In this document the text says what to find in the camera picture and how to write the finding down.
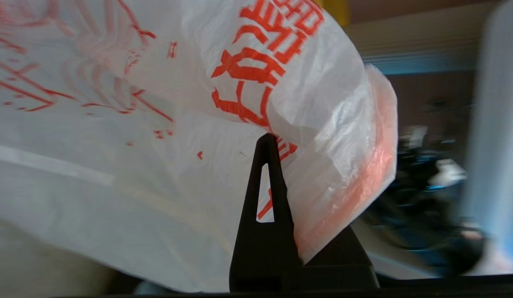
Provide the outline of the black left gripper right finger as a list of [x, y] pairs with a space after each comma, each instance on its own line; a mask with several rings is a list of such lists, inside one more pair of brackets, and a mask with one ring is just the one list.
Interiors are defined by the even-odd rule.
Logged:
[[307, 264], [282, 276], [282, 289], [287, 292], [363, 292], [379, 288], [373, 264], [350, 226]]

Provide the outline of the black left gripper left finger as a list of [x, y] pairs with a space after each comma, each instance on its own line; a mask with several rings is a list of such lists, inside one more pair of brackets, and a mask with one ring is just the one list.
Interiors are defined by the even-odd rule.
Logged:
[[[264, 165], [271, 183], [272, 223], [257, 221]], [[287, 192], [277, 138], [267, 133], [255, 147], [229, 270], [230, 292], [281, 292], [284, 275], [301, 266]]]

